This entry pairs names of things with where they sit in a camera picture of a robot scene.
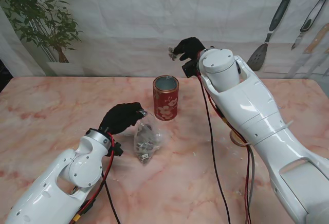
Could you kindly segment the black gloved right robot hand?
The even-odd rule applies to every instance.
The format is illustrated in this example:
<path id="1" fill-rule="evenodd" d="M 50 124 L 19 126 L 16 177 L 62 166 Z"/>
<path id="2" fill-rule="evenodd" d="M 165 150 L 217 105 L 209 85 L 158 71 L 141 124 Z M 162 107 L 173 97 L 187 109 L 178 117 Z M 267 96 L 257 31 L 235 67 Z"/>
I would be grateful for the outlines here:
<path id="1" fill-rule="evenodd" d="M 196 60 L 198 54 L 205 49 L 205 46 L 196 37 L 183 39 L 173 51 L 174 55 L 180 55 L 179 60 L 185 61 L 187 59 Z"/>

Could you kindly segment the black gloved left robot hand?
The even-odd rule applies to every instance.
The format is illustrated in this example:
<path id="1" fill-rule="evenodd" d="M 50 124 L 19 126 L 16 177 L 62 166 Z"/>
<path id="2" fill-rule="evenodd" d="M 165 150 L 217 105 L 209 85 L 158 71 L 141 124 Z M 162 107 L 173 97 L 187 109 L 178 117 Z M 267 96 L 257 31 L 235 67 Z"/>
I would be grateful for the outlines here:
<path id="1" fill-rule="evenodd" d="M 104 116 L 98 130 L 111 135 L 119 134 L 145 116 L 145 110 L 139 102 L 117 104 Z"/>

